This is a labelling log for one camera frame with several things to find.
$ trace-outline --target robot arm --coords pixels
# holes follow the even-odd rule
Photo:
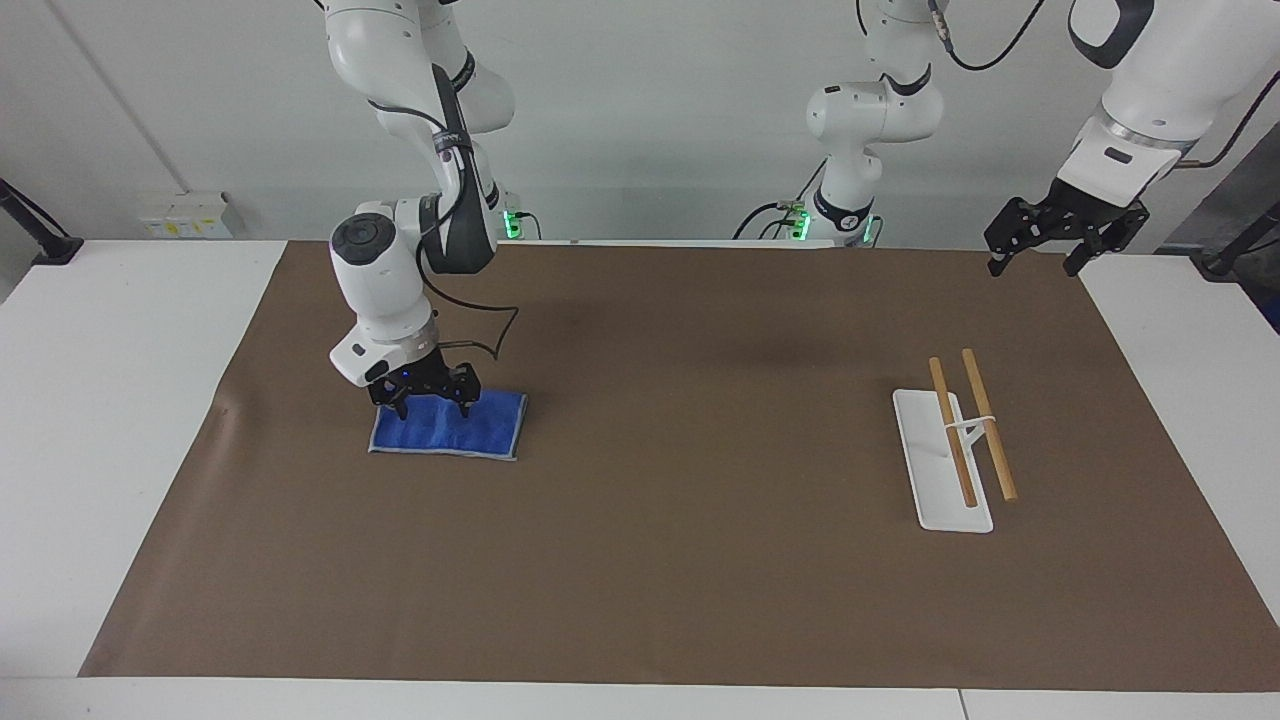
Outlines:
[[[929,83],[937,36],[927,1],[879,0],[876,8],[867,53],[881,78],[832,85],[809,101],[809,131],[828,155],[822,182],[804,197],[813,237],[860,238],[882,172],[868,146],[923,140],[942,122],[942,94]]]
[[[440,395],[466,414],[480,395],[470,365],[451,369],[438,347],[424,265],[471,274],[506,234],[504,191],[489,174],[463,108],[485,131],[506,127],[511,88],[462,45],[442,0],[330,0],[325,29],[334,69],[369,99],[389,133],[428,161],[439,192],[372,201],[333,233],[330,259],[356,327],[329,354],[378,405],[404,415],[407,395]]]
[[[1139,196],[1208,131],[1280,50],[1275,0],[1075,0],[1071,41],[1111,69],[1048,195],[1010,200],[987,228],[993,275],[1048,240],[1080,240],[1064,266],[1124,250],[1147,220]]]

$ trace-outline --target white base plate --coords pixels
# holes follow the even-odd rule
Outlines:
[[[955,416],[960,418],[960,402],[955,393],[947,393]],[[964,448],[969,477],[973,478],[977,507],[965,507],[964,493],[960,492],[960,475],[951,460],[951,445],[947,442],[946,427],[942,424],[942,410],[938,396],[931,389],[895,389],[893,411],[897,413],[897,428],[902,436],[902,452],[906,455],[906,473],[911,478],[911,493],[915,496],[915,514],[925,530],[951,533],[989,533],[995,525],[991,521],[991,509],[987,507],[987,495],[982,489],[978,464],[973,450]]]

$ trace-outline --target wooden chopstick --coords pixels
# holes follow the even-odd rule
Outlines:
[[[978,402],[979,415],[995,415],[991,411],[991,398],[987,397],[987,386],[982,383],[982,373],[978,372],[978,357],[973,350],[966,347],[961,351],[964,368],[969,373],[969,384],[973,387],[973,397]],[[1005,502],[1018,500],[1018,488],[1014,486],[1014,473],[1009,469],[1009,459],[1005,456],[1005,443],[1000,441],[1000,428],[996,420],[983,420],[987,429],[987,447],[991,448],[991,461],[996,465],[996,477],[1000,478],[1000,492],[1005,496]]]
[[[933,375],[933,391],[938,393],[938,407],[942,409],[942,423],[951,425],[956,421],[955,411],[951,409],[951,398],[947,395],[947,378],[942,374],[942,360],[929,357],[929,373]],[[964,495],[965,507],[978,506],[978,495],[973,491],[973,478],[969,477],[969,464],[964,459],[964,446],[960,445],[960,432],[955,427],[947,428],[947,443],[951,446],[951,459],[955,460],[956,473],[960,475],[960,492]]]

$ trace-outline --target blue cloth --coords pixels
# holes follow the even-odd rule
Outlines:
[[[526,401],[527,397],[518,392],[484,389],[471,406],[471,415],[463,418],[452,400],[434,395],[410,396],[404,420],[392,407],[378,409],[369,451],[515,460]]]
[[[1272,328],[1280,332],[1280,295],[1272,297],[1271,302],[1262,306],[1262,316],[1271,323]]]

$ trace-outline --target electrical outlet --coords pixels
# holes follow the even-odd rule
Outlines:
[[[783,224],[791,228],[791,232],[788,233],[791,240],[803,241],[809,237],[809,225],[813,224],[813,218],[809,215],[809,211],[805,210],[804,202],[795,202],[787,211],[787,222]]]
[[[522,240],[525,237],[522,218],[520,214],[520,196],[508,192],[502,210],[502,222],[507,228],[507,240]]]
[[[221,192],[150,193],[140,200],[138,220],[148,237],[221,240],[244,231]]]

